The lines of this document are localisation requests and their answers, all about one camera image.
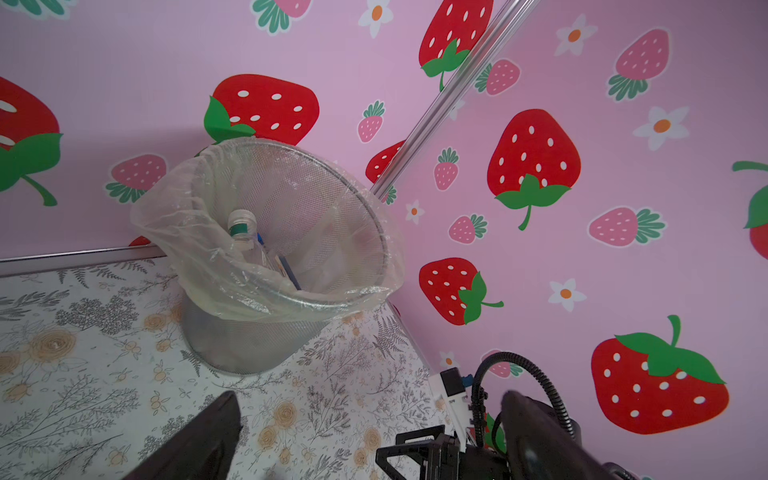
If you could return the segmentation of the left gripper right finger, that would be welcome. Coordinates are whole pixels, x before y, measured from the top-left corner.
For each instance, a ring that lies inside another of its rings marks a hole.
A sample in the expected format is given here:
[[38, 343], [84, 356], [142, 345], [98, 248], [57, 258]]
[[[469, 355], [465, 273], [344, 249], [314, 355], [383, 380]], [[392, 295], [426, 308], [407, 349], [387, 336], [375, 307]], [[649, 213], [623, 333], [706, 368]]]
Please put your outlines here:
[[501, 421], [512, 479], [614, 479], [528, 397], [505, 393]]

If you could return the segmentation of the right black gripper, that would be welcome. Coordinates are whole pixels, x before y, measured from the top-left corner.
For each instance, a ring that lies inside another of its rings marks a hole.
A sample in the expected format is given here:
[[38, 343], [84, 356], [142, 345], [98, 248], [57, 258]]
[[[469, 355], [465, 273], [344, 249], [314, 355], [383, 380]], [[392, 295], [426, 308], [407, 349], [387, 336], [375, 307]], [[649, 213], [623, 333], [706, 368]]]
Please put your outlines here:
[[390, 463], [407, 457], [420, 468], [420, 479], [510, 479], [507, 460], [493, 450], [469, 445], [461, 450], [459, 438], [443, 425], [397, 434], [395, 444], [376, 450], [375, 463], [389, 479], [405, 479]]

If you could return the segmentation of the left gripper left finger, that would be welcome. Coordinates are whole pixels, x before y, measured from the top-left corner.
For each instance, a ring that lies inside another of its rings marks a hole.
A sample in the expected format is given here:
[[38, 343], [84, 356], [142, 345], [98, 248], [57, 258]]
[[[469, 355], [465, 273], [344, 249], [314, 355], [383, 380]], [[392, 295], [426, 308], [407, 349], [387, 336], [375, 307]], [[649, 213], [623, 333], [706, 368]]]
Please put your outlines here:
[[225, 480], [241, 431], [236, 393], [225, 391], [124, 479]]

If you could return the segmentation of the crushed clear bottle blue cap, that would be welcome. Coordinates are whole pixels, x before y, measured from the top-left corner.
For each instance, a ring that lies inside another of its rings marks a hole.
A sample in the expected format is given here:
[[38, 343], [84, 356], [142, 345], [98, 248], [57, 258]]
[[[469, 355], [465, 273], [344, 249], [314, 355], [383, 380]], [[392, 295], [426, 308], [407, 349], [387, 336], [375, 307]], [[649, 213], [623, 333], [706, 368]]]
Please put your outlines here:
[[295, 274], [293, 273], [286, 257], [280, 254], [277, 250], [268, 248], [260, 234], [256, 234], [256, 240], [261, 249], [262, 264], [265, 267], [280, 273], [284, 278], [287, 278], [293, 284], [296, 290], [300, 290], [300, 284]]

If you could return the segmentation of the clear bottle green neck label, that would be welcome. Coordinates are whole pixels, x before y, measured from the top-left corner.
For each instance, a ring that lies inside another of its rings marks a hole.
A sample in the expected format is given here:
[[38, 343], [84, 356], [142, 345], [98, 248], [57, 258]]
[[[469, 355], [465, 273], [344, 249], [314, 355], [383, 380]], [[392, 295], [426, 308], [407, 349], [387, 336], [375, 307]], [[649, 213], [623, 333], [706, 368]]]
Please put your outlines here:
[[245, 261], [265, 267], [266, 257], [257, 233], [255, 215], [247, 209], [236, 209], [229, 214], [227, 228]]

